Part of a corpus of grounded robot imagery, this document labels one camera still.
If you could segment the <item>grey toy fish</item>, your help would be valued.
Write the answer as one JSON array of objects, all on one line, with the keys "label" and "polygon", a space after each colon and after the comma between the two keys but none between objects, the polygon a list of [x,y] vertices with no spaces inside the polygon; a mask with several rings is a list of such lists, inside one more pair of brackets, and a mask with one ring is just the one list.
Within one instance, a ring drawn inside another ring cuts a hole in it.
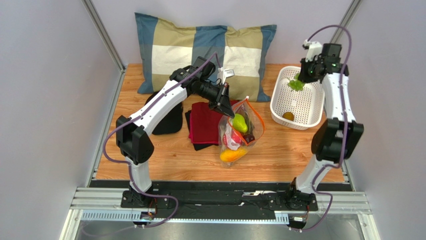
[{"label": "grey toy fish", "polygon": [[247,125],[247,134],[253,134],[256,129],[256,116],[252,113],[245,114],[245,123]]}]

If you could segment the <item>clear zip bag orange zipper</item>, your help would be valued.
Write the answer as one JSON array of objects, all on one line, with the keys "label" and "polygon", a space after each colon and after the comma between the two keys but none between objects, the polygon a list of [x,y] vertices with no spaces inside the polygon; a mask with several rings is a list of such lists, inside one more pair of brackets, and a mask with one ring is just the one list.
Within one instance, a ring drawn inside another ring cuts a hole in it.
[{"label": "clear zip bag orange zipper", "polygon": [[[223,135],[224,135],[225,132],[230,132],[231,130],[233,130],[241,138],[242,146],[240,148],[247,149],[247,153],[248,153],[251,150],[251,148],[256,144],[256,142],[263,136],[263,134],[265,132],[265,123],[264,123],[262,117],[260,116],[260,114],[251,105],[251,103],[249,101],[249,97],[246,97],[245,99],[233,104],[232,110],[233,110],[234,114],[240,114],[244,118],[245,118],[246,114],[255,115],[255,118],[256,118],[255,130],[254,130],[254,133],[252,134],[255,137],[255,141],[247,144],[245,142],[245,140],[243,139],[243,135],[245,135],[247,133],[240,133],[239,131],[235,130],[234,127],[233,127],[233,118],[224,115],[221,118],[221,120],[219,121],[219,124],[218,124],[218,132],[219,132],[219,140],[218,140],[219,143],[218,143],[218,145],[219,145],[220,153],[222,151],[224,151],[225,149],[228,149],[227,147],[225,147],[223,145],[222,138],[223,138]],[[237,162],[238,160],[236,160],[234,162],[223,162],[223,161],[220,160],[220,162],[221,162],[223,167],[230,167],[235,162]]]}]

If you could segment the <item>green pear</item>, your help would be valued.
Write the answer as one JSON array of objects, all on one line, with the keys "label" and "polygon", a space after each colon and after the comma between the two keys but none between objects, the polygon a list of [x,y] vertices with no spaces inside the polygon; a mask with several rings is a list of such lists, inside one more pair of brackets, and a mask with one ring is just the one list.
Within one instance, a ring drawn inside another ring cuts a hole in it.
[{"label": "green pear", "polygon": [[244,134],[248,131],[248,126],[246,124],[245,118],[241,114],[238,114],[238,113],[236,113],[234,115],[234,118],[232,119],[232,126],[236,131],[238,131],[242,134]]}]

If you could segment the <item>green grape bunch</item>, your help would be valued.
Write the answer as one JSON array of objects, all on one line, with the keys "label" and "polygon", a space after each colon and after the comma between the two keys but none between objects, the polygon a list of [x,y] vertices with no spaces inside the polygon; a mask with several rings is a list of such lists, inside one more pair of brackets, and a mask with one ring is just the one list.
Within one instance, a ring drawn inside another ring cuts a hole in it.
[{"label": "green grape bunch", "polygon": [[289,80],[287,86],[290,87],[293,91],[300,92],[304,90],[305,83],[299,80],[299,73],[297,73],[293,79]]}]

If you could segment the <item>red apple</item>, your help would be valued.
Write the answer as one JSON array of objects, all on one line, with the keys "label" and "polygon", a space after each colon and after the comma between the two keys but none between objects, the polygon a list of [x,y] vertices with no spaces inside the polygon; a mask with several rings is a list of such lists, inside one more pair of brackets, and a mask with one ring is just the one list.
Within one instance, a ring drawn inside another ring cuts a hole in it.
[{"label": "red apple", "polygon": [[226,131],[222,137],[222,143],[230,150],[237,150],[243,144],[242,139],[236,134],[235,131]]}]

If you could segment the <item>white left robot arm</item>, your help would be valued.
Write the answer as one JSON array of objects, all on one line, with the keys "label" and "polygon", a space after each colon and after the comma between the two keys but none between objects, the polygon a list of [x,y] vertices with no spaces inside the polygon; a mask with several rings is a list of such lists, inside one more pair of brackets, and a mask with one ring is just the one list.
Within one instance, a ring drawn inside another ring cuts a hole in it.
[{"label": "white left robot arm", "polygon": [[199,56],[192,65],[173,71],[164,87],[139,111],[116,120],[116,145],[129,166],[130,176],[123,204],[145,207],[159,198],[148,193],[152,188],[149,159],[155,150],[150,136],[178,104],[195,94],[208,100],[210,110],[231,118],[235,116],[226,82],[234,75],[233,69],[217,68],[209,59]]}]

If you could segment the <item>dark purple date fruit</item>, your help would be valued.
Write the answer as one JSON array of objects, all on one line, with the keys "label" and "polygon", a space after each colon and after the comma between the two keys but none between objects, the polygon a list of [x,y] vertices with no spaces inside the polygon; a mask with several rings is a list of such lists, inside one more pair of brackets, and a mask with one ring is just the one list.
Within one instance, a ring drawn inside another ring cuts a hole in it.
[{"label": "dark purple date fruit", "polygon": [[256,140],[255,136],[251,133],[244,134],[243,139],[244,139],[244,141],[246,142],[247,145]]}]

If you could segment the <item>orange yellow mango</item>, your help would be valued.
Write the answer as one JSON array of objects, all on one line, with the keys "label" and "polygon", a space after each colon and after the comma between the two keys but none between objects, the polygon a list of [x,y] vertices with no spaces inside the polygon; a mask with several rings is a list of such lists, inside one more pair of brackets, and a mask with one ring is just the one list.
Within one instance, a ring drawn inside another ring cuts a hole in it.
[{"label": "orange yellow mango", "polygon": [[220,153],[219,158],[224,163],[232,163],[239,160],[240,158],[245,156],[247,153],[248,153],[248,150],[243,147],[240,147],[237,150],[232,150],[227,148]]}]

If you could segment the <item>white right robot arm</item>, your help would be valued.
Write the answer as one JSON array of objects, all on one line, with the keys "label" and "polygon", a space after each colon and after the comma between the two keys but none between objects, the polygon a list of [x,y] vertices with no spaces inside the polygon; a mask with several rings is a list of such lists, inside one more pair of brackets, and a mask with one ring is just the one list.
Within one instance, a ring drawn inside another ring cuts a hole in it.
[{"label": "white right robot arm", "polygon": [[341,62],[342,46],[306,40],[303,48],[307,54],[300,61],[298,80],[321,84],[326,120],[312,139],[311,160],[290,184],[285,203],[293,210],[308,209],[319,193],[318,184],[352,155],[364,132],[364,125],[356,121],[351,110],[349,68],[346,61]]}]

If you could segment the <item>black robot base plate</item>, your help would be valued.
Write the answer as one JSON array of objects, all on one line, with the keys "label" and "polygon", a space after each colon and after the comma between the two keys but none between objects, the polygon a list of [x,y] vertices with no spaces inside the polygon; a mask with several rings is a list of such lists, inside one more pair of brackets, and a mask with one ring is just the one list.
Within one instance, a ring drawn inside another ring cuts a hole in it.
[{"label": "black robot base plate", "polygon": [[289,182],[154,181],[147,196],[127,180],[94,180],[91,188],[118,189],[118,206],[141,210],[137,221],[272,220],[275,212],[320,213],[320,195],[297,193]]}]

